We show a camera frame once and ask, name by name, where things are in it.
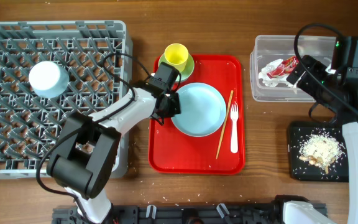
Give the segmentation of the red snack wrapper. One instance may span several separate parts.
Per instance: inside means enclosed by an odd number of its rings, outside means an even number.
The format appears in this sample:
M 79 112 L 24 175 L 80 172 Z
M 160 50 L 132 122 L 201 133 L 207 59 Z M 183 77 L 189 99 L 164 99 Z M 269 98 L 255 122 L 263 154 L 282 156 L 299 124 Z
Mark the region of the red snack wrapper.
M 274 70 L 267 73 L 269 78 L 278 78 L 284 75 L 289 75 L 298 65 L 299 61 L 295 56 L 283 60 Z

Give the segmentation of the white tissue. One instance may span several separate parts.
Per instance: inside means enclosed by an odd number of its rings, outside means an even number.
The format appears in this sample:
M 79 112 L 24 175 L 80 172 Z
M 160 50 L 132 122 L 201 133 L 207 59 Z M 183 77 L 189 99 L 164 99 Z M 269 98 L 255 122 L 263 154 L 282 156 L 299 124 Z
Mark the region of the white tissue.
M 279 84 L 284 84 L 289 88 L 293 88 L 294 84 L 291 84 L 290 82 L 287 81 L 287 77 L 290 75 L 284 75 L 282 77 L 278 77 L 278 78 L 269 78 L 267 76 L 268 72 L 271 72 L 272 70 L 274 70 L 281 62 L 283 61 L 283 59 L 277 59 L 274 60 L 273 62 L 268 63 L 264 68 L 261 69 L 261 72 L 259 73 L 259 79 L 262 79 L 262 83 L 267 86 L 267 87 L 276 87 Z

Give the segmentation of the yellow plastic cup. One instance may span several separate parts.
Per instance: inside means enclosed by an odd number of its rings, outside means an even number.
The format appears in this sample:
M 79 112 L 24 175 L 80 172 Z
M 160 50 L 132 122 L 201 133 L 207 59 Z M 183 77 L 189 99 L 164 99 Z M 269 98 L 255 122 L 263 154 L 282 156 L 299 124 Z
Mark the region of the yellow plastic cup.
M 174 66 L 179 72 L 184 71 L 188 57 L 188 49 L 183 44 L 170 44 L 164 51 L 164 58 L 167 63 Z

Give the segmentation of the light blue plate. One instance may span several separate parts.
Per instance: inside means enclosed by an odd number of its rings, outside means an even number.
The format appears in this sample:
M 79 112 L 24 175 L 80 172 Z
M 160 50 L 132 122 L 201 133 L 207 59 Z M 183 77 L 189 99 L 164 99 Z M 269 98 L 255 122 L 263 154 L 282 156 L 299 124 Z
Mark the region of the light blue plate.
M 205 137 L 223 125 L 226 102 L 213 86 L 189 83 L 177 93 L 181 113 L 172 117 L 172 123 L 180 132 L 191 137 Z

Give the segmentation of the rice and peanut scraps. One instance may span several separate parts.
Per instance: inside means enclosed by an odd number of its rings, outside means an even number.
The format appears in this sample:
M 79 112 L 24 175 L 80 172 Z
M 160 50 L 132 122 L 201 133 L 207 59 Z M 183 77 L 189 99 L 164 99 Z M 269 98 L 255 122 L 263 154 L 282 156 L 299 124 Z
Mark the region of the rice and peanut scraps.
M 299 156 L 296 158 L 321 169 L 321 173 L 325 175 L 335 169 L 334 163 L 346 154 L 345 144 L 328 133 L 310 134 L 300 143 Z

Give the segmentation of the white bowl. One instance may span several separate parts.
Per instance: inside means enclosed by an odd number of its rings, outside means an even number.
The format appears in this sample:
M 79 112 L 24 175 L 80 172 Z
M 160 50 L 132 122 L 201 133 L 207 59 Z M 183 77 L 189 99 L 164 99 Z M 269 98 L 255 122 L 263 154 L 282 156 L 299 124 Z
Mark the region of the white bowl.
M 43 98 L 55 98 L 63 94 L 69 84 L 68 72 L 60 65 L 43 61 L 29 72 L 29 83 L 33 91 Z

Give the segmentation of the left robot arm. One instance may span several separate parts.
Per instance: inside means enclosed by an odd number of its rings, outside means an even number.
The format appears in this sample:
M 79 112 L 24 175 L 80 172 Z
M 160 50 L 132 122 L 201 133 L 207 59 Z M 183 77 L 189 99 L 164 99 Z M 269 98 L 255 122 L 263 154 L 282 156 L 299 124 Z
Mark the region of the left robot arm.
M 73 197 L 80 218 L 88 223 L 111 220 L 112 203 L 107 184 L 120 141 L 140 121 L 163 121 L 180 113 L 177 88 L 181 73 L 162 62 L 146 80 L 129 86 L 129 91 L 107 108 L 90 115 L 72 114 L 58 141 L 48 151 L 47 174 Z

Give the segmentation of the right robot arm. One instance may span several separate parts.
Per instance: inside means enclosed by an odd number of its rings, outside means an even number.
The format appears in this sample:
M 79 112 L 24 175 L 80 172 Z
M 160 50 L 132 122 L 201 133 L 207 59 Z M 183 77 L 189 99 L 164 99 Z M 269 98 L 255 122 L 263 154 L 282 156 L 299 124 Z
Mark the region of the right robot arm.
M 290 81 L 339 116 L 349 163 L 348 223 L 358 223 L 358 37 L 338 35 L 331 67 L 336 71 L 332 84 L 317 61 L 305 55 L 290 75 Z

